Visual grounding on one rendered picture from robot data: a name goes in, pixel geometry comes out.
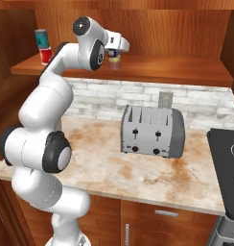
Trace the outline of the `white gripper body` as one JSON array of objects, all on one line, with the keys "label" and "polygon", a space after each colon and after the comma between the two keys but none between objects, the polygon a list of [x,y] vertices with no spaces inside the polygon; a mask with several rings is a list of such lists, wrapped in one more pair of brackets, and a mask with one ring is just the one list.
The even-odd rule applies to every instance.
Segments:
[{"label": "white gripper body", "polygon": [[129,51],[129,42],[124,37],[120,37],[118,50],[121,52]]}]

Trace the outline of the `pink can with yellow top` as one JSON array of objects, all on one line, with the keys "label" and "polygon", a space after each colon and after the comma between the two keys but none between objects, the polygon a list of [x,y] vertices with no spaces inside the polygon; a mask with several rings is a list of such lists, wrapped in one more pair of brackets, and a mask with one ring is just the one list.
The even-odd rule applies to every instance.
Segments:
[{"label": "pink can with yellow top", "polygon": [[120,55],[109,59],[109,68],[111,70],[119,70],[121,68],[121,56]]}]

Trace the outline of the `wooden cabinet door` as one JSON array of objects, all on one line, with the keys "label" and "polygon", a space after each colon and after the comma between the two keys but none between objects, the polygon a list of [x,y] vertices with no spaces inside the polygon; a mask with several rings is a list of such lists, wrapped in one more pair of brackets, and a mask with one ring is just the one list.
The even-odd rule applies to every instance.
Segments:
[{"label": "wooden cabinet door", "polygon": [[229,18],[222,46],[221,61],[233,78],[231,90],[234,94],[234,10],[231,11]]},{"label": "wooden cabinet door", "polygon": [[18,111],[37,85],[37,76],[11,71],[37,53],[36,28],[33,10],[0,10],[0,135],[19,124]]}]

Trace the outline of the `red can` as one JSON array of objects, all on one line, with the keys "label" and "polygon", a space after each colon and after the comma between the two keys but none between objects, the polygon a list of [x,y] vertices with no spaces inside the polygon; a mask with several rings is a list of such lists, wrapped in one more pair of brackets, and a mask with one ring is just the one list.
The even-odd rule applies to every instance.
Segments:
[{"label": "red can", "polygon": [[40,49],[39,50],[41,62],[46,65],[52,58],[52,50],[51,48]]}]

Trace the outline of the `teal can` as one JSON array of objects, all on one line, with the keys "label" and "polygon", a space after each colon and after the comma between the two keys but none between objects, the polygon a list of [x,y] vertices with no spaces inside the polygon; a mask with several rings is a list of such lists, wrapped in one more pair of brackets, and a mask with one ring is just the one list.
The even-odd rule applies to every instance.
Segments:
[{"label": "teal can", "polygon": [[45,29],[35,30],[35,39],[39,49],[46,49],[49,47],[47,31]]}]

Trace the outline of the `grey four-slot toaster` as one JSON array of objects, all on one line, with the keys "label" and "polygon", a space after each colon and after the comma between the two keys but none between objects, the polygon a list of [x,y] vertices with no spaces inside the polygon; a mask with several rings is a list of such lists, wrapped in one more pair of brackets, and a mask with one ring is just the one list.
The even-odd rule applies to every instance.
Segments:
[{"label": "grey four-slot toaster", "polygon": [[179,159],[185,144],[180,111],[126,105],[121,120],[121,151]]}]

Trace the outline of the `black hob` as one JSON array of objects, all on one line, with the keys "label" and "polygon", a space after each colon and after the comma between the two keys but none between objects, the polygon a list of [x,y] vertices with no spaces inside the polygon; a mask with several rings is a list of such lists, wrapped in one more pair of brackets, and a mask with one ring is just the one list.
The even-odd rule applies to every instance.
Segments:
[{"label": "black hob", "polygon": [[234,131],[211,128],[207,140],[226,215],[234,220]]}]

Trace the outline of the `wooden drawer front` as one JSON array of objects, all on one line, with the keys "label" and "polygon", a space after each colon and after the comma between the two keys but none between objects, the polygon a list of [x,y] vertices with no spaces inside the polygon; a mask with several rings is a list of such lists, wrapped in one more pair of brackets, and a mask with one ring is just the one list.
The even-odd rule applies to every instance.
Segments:
[{"label": "wooden drawer front", "polygon": [[125,200],[121,201],[121,213],[137,219],[167,221],[171,223],[182,222],[205,228],[211,228],[217,218],[216,215],[207,213],[167,208]]}]

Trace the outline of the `wooden cupboard door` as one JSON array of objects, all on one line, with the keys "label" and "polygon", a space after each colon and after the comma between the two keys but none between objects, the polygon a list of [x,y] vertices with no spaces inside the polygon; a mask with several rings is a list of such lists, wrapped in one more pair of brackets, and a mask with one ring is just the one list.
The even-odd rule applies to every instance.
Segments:
[{"label": "wooden cupboard door", "polygon": [[[14,196],[15,211],[29,246],[44,246],[52,237],[52,214],[32,208],[27,202]],[[90,210],[79,219],[83,233],[89,238],[92,246],[121,246],[120,236],[120,201],[91,195]]]},{"label": "wooden cupboard door", "polygon": [[195,228],[178,223],[149,222],[123,217],[121,246],[125,246],[125,225],[129,224],[129,246],[206,246],[210,228]]}]

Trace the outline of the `grey oven front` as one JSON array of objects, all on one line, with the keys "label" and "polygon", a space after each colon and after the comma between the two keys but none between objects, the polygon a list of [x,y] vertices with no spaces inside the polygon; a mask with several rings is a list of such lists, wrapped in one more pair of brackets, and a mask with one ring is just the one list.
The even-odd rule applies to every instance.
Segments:
[{"label": "grey oven front", "polygon": [[218,216],[206,246],[234,246],[234,220]]}]

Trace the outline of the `wooden wall cabinet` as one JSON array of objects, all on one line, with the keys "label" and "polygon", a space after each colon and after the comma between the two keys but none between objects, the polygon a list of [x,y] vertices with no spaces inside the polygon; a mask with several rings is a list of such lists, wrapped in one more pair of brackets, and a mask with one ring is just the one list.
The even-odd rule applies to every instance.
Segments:
[{"label": "wooden wall cabinet", "polygon": [[88,15],[130,44],[121,69],[67,70],[69,77],[230,87],[221,61],[234,0],[18,0],[13,9],[35,12],[54,46],[75,38],[73,21]]}]

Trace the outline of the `grey wall outlet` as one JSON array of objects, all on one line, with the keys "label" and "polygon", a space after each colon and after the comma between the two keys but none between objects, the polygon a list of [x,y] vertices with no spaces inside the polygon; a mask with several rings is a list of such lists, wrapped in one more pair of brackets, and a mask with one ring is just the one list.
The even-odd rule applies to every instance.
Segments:
[{"label": "grey wall outlet", "polygon": [[170,109],[173,103],[173,96],[172,92],[159,92],[159,99],[158,99],[158,107],[163,109]]}]

